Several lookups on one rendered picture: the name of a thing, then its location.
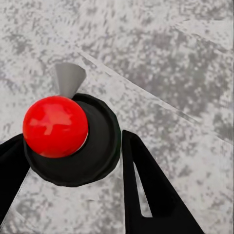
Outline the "insectifuge atomizer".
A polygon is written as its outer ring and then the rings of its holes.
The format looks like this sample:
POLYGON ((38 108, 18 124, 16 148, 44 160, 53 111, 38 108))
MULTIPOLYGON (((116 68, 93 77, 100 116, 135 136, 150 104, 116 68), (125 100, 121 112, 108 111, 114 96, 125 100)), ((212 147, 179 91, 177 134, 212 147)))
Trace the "insectifuge atomizer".
POLYGON ((24 154, 44 180, 79 187, 110 177, 121 163, 122 133, 105 101, 76 93, 86 70, 63 62, 54 66, 59 96, 35 102, 22 126, 24 154))

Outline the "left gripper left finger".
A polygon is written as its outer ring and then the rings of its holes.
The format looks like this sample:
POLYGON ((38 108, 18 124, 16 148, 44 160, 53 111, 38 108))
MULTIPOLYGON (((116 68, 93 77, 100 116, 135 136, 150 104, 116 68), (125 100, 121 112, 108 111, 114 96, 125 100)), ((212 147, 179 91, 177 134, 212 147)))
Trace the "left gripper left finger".
POLYGON ((31 167, 23 140, 22 133, 0 145, 0 225, 31 167))

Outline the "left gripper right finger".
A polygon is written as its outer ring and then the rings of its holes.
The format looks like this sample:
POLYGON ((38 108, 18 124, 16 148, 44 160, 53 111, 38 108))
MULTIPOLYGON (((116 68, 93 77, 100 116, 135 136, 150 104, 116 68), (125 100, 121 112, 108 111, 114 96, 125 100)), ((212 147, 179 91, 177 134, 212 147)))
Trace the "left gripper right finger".
POLYGON ((204 234, 137 134, 122 130, 126 234, 204 234), (141 214, 134 163, 153 217, 141 214))

